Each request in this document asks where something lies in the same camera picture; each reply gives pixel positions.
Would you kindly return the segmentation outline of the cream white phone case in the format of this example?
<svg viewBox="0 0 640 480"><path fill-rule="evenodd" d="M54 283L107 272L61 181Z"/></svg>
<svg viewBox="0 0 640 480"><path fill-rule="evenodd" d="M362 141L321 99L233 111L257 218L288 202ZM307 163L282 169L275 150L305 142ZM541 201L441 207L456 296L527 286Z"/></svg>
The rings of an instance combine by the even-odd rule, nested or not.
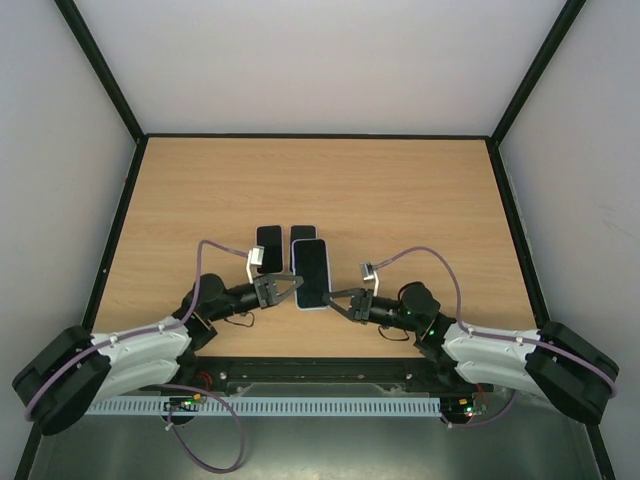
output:
<svg viewBox="0 0 640 480"><path fill-rule="evenodd" d="M289 237L289 271L291 273L295 272L295 260L294 260L293 244L294 244L294 242L291 242L290 237Z"/></svg>

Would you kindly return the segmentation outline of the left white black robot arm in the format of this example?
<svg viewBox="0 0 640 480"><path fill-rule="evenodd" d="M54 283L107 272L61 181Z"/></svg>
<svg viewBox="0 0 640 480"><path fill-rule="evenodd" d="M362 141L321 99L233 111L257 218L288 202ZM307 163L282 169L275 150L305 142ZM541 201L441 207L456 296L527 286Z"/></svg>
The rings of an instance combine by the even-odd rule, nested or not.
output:
<svg viewBox="0 0 640 480"><path fill-rule="evenodd" d="M303 283L300 276L266 274L228 288L208 273L194 282L177 311L150 325L108 334L68 327L12 381L24 416L43 435L55 435L103 400L185 381L196 351L217 334L214 322L277 306Z"/></svg>

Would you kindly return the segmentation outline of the dark red phone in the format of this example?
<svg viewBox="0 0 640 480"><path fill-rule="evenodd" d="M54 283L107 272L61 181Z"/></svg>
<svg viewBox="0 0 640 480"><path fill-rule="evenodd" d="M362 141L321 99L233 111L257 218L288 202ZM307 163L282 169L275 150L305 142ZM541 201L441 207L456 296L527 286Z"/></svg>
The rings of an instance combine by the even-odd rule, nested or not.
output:
<svg viewBox="0 0 640 480"><path fill-rule="evenodd" d="M292 225L290 228L290 240L313 240L317 238L317 229L314 225Z"/></svg>

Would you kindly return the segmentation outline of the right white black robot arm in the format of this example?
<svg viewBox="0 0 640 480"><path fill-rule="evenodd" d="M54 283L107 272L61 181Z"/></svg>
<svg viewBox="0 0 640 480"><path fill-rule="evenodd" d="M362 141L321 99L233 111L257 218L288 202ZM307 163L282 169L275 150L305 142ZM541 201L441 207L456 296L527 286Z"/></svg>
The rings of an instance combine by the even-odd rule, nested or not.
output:
<svg viewBox="0 0 640 480"><path fill-rule="evenodd" d="M442 313L421 282L405 285L394 299L363 288L323 298L353 322L413 333L416 349L450 392L467 383L506 387L539 396L585 425L599 424L616 394L616 362L562 323L524 331L464 326Z"/></svg>

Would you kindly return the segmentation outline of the black screen phone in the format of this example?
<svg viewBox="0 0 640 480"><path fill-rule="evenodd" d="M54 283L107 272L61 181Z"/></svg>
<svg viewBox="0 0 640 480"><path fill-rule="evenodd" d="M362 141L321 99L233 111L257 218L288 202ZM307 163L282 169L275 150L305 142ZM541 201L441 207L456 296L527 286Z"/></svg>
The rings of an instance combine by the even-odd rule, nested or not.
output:
<svg viewBox="0 0 640 480"><path fill-rule="evenodd" d="M256 229L256 244L264 248L260 274L283 271L283 230L280 225L264 225Z"/></svg>

